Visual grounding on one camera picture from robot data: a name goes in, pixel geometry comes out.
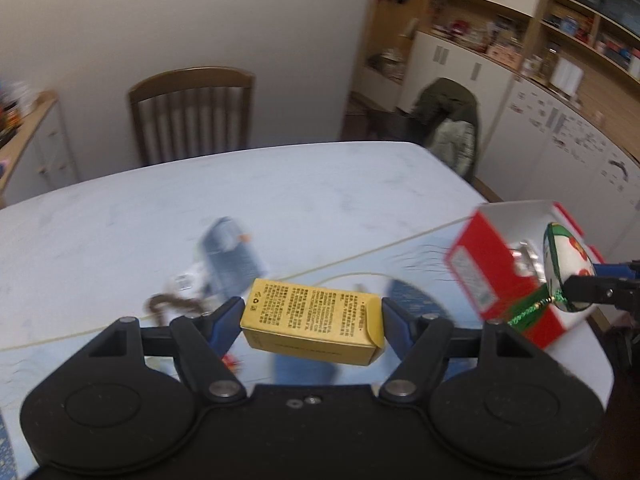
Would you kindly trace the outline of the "red white cardboard box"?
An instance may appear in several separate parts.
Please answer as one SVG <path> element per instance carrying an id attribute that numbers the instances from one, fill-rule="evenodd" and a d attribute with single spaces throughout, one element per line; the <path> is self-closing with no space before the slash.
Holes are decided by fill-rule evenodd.
<path id="1" fill-rule="evenodd" d="M 542 259 L 542 239 L 550 222 L 561 223 L 569 229 L 594 265 L 603 262 L 597 249 L 586 244 L 582 229 L 558 202 L 524 200 L 485 204 L 465 221 L 445 261 L 482 320 L 506 322 L 509 308 L 542 284 L 536 278 L 520 278 L 514 274 L 510 247 L 527 240 Z M 560 324 L 554 321 L 544 321 L 542 327 L 550 328 L 551 335 L 544 335 L 542 330 L 533 330 L 533 338 L 523 334 L 540 348 L 550 346 L 574 328 L 562 333 Z"/>

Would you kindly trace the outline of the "blue white snack pouch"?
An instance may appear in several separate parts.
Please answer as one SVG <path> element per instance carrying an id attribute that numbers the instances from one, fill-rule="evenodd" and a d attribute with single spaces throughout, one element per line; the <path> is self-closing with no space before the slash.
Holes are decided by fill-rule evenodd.
<path id="1" fill-rule="evenodd" d="M 207 287 L 220 302 L 241 297 L 256 278 L 263 278 L 266 267 L 250 238 L 230 217 L 217 219 L 196 245 Z"/>

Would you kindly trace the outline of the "orange plush horse keychain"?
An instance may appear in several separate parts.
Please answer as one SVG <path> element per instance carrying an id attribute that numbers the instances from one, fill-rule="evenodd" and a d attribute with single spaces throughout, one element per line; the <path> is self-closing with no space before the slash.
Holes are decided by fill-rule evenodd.
<path id="1" fill-rule="evenodd" d="M 228 368 L 228 370 L 231 370 L 233 374 L 239 373 L 241 369 L 241 361 L 238 360 L 235 356 L 232 356 L 231 353 L 226 353 L 222 357 L 222 362 L 224 362 L 224 365 Z"/>

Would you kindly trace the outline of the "white sideboard cabinet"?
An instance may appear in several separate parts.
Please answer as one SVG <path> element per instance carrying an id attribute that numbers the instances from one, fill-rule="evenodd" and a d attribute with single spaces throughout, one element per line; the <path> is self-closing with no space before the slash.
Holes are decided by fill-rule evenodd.
<path id="1" fill-rule="evenodd" d="M 58 95 L 43 91 L 16 135 L 1 149 L 1 207 L 80 181 Z"/>

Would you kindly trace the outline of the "brown hair scrunchie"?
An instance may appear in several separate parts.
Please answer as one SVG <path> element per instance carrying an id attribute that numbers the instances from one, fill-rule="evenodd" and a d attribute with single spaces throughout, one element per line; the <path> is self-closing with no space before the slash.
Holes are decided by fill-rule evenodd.
<path id="1" fill-rule="evenodd" d="M 167 309 L 175 309 L 188 313 L 203 314 L 204 304 L 201 300 L 183 298 L 173 294 L 157 294 L 152 296 L 145 304 L 145 309 L 152 314 L 157 323 L 162 324 Z"/>

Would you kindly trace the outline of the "silver foil snack packet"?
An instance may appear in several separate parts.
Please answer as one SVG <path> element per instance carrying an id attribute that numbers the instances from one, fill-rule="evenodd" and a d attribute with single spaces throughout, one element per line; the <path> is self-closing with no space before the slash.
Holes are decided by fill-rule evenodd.
<path id="1" fill-rule="evenodd" d="M 532 244 L 527 240 L 520 240 L 510 247 L 513 259 L 514 274 L 520 278 L 536 278 L 543 283 L 546 280 L 544 274 L 544 262 L 538 256 Z"/>

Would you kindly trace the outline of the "brown wooden chair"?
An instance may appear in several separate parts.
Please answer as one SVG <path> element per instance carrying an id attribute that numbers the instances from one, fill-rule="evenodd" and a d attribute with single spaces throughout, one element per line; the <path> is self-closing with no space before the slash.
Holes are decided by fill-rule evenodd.
<path id="1" fill-rule="evenodd" d="M 255 82 L 247 70 L 196 66 L 135 84 L 127 98 L 140 164 L 246 150 Z"/>

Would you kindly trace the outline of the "green jacket on chair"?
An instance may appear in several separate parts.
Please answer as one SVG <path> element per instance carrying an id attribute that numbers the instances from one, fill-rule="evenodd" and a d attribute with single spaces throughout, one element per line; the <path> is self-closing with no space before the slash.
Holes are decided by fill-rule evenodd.
<path id="1" fill-rule="evenodd" d="M 476 96 L 462 84 L 440 77 L 421 91 L 409 117 L 421 125 L 424 148 L 470 183 L 480 144 Z"/>

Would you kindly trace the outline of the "white wall cabinet unit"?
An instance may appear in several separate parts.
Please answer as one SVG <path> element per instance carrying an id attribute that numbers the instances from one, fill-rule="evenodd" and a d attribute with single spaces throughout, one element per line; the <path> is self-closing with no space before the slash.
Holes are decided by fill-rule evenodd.
<path id="1" fill-rule="evenodd" d="M 401 3 L 406 0 L 380 0 Z M 477 147 L 470 178 L 499 200 L 563 205 L 608 261 L 639 253 L 639 81 L 596 40 L 600 16 L 564 16 L 584 38 L 552 32 L 553 0 L 416 0 L 401 77 L 361 78 L 386 97 L 367 114 L 375 140 L 425 145 L 445 119 L 443 81 L 471 98 Z"/>

